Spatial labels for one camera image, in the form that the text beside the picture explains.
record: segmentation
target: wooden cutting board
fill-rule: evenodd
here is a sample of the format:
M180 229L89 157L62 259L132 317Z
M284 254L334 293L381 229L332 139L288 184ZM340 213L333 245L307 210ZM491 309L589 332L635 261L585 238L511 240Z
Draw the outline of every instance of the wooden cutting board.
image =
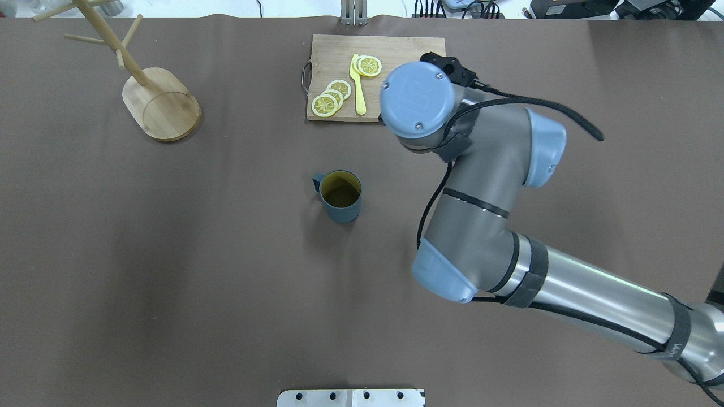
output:
M379 116L379 90L382 81L394 68L407 62L419 61L422 54L430 51L444 56L445 39L315 34L312 37L312 79L307 100L307 119L376 122ZM361 78L362 93L367 103L367 113L364 116L358 115L355 111L355 83L350 77L350 62L354 54L376 56L382 63L382 71L378 76ZM349 82L352 86L352 95L334 116L315 115L311 109L312 100L336 79Z

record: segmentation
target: wooden mug tree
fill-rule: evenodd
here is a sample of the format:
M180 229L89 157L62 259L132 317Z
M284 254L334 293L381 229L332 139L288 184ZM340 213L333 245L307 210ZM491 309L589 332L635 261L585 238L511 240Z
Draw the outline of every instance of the wooden mug tree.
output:
M107 45L116 54L118 65L132 75L123 86L123 101L146 134L158 141L185 137L196 128L201 118L201 107L196 97L171 72L163 68L141 69L138 66L127 47L143 16L139 14L136 17L121 41L94 9L110 1L72 0L72 3L38 14L33 19L44 20L77 7L103 39L69 34L65 38Z

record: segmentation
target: wooden stand base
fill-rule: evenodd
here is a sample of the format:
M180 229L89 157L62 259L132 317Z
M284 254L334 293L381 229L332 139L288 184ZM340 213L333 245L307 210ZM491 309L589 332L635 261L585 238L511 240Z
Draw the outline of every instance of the wooden stand base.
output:
M123 86L123 102L146 134L158 141L174 141L191 133L201 119L201 107L174 74L163 68L145 68L148 84L134 77Z

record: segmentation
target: yellow knife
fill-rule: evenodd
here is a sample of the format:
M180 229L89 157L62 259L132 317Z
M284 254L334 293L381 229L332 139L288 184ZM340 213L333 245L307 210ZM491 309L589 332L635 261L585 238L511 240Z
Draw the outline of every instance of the yellow knife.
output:
M367 113L367 105L364 103L364 95L362 94L362 82L360 82L360 74L355 70L355 61L359 54L352 56L352 62L350 62L350 77L355 81L355 110L360 116L364 116Z

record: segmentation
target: blue joint cap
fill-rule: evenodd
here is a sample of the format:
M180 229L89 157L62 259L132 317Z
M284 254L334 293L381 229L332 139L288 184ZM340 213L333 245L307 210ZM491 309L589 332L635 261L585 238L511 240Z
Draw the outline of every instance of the blue joint cap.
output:
M395 68L379 94L384 125L401 138L422 138L438 131L455 107L453 83L428 62Z
M565 127L526 109L531 120L531 166L525 186L538 188L553 176L565 150Z
M423 287L450 301L469 303L478 288L427 239L420 241L412 275Z

